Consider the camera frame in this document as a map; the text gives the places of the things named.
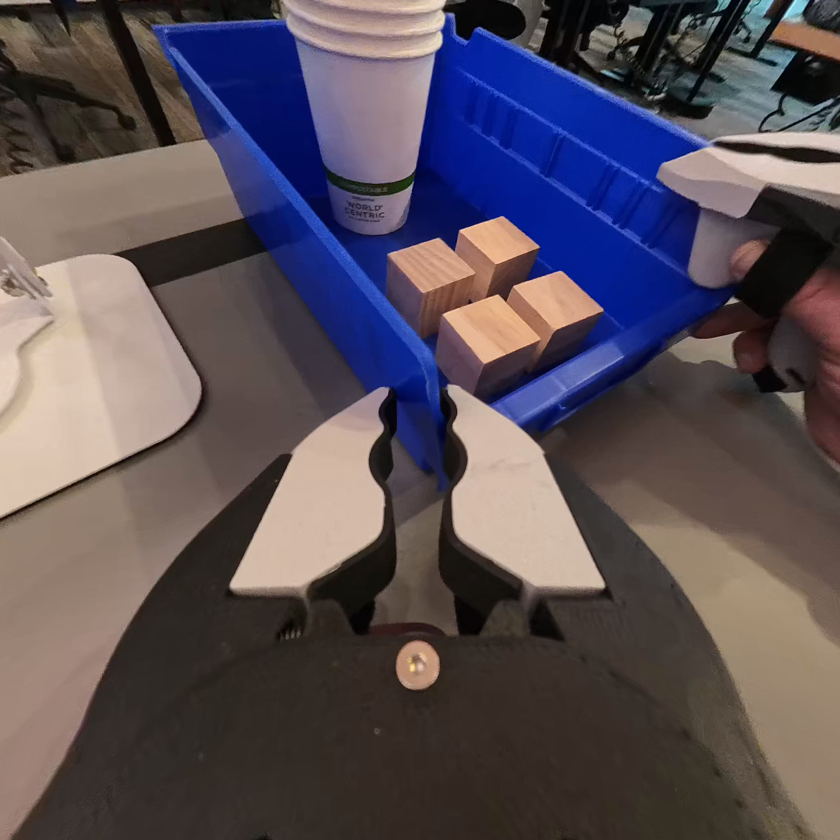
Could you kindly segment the black office chair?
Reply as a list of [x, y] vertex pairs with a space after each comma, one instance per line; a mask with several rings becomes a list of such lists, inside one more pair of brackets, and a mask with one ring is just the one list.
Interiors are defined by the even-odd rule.
[[36, 128], [45, 136], [59, 163], [75, 163], [76, 152], [59, 141], [47, 123], [40, 99], [68, 102], [81, 109], [99, 109], [112, 112], [121, 129], [137, 130], [133, 116], [115, 105], [95, 99], [78, 89], [68, 80], [46, 77], [18, 69], [1, 41], [1, 117], [3, 142], [7, 165], [12, 175], [33, 171], [34, 148], [29, 132], [22, 123], [23, 115], [14, 110], [13, 104], [21, 102], [29, 112]]
[[478, 28], [505, 40], [519, 37], [527, 19], [517, 5], [507, 1], [447, 1], [445, 14], [455, 17], [458, 37], [469, 40]]

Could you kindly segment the person's right hand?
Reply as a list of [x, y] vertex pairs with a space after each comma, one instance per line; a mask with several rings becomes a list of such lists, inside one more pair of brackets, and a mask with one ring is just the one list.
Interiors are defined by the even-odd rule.
[[[782, 318], [794, 322], [813, 342], [815, 375], [804, 393], [805, 428], [816, 446], [839, 466], [839, 274], [832, 262], [820, 266], [790, 299]], [[770, 361], [775, 321], [762, 318], [743, 302], [728, 304], [700, 322], [692, 336], [708, 340], [736, 334], [732, 354], [736, 367], [755, 374]]]

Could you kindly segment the blue plastic bin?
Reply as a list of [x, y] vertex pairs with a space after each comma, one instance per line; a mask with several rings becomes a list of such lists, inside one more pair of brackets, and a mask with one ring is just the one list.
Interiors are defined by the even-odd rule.
[[397, 436], [445, 480], [433, 346], [385, 297], [386, 256], [506, 217], [603, 308], [581, 351], [489, 399], [547, 432], [728, 299], [686, 273], [697, 208], [656, 179], [703, 145], [653, 113], [479, 29], [447, 23], [409, 214], [393, 234], [335, 221], [298, 52], [278, 20], [154, 28], [241, 213], [364, 389], [390, 386]]

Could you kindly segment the grey desk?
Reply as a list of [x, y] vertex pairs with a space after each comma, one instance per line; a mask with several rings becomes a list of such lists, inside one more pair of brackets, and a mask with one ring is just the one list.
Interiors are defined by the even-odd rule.
[[361, 477], [385, 522], [310, 594], [234, 595], [274, 460], [182, 551], [122, 636], [14, 838], [815, 838], [706, 627], [649, 547], [536, 451], [606, 590], [539, 595], [455, 536], [458, 636], [365, 629], [396, 561], [396, 399]]

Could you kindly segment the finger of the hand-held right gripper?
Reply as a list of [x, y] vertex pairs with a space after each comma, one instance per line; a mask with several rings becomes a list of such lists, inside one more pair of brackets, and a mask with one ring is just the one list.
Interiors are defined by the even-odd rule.
[[834, 165], [839, 138], [831, 133], [750, 133], [721, 137], [710, 158], [722, 165]]
[[658, 179], [701, 209], [744, 218], [782, 163], [766, 149], [702, 149], [661, 164]]

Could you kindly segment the white lamp stand base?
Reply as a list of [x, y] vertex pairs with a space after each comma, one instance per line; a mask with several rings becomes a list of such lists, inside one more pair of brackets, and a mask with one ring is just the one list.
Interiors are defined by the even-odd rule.
[[202, 393], [132, 262], [32, 267], [2, 239], [2, 518], [164, 442]]

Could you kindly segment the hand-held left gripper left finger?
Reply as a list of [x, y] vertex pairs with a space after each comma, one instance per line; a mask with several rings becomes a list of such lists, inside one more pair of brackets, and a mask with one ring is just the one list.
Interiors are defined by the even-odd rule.
[[333, 602], [366, 634], [396, 572], [396, 394], [379, 387], [321, 423], [288, 465], [228, 591], [305, 606]]

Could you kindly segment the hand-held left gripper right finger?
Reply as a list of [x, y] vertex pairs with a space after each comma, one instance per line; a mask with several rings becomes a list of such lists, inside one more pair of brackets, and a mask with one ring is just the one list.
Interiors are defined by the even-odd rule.
[[458, 634], [478, 635], [501, 604], [540, 627], [549, 603], [601, 601], [606, 580], [546, 454], [459, 385], [441, 392], [447, 489], [438, 570]]

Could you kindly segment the white paper cup stack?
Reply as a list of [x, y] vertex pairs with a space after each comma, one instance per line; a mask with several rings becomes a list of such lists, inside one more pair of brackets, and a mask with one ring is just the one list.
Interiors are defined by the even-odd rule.
[[383, 236], [407, 219], [444, 2], [284, 2], [336, 221]]

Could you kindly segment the wooden cube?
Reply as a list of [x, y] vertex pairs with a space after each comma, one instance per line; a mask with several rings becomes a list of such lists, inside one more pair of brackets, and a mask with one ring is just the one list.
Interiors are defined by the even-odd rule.
[[443, 315], [435, 360], [449, 384], [486, 400], [524, 374], [539, 342], [511, 305], [493, 296]]
[[469, 302], [508, 296], [526, 281], [539, 256], [540, 246], [505, 217], [462, 228], [456, 255], [474, 271]]
[[567, 361], [580, 349], [604, 310], [562, 271], [515, 285], [507, 303], [539, 336], [528, 373]]
[[386, 297], [423, 340], [438, 332], [444, 314], [469, 302], [475, 279], [474, 269], [441, 238], [386, 257]]

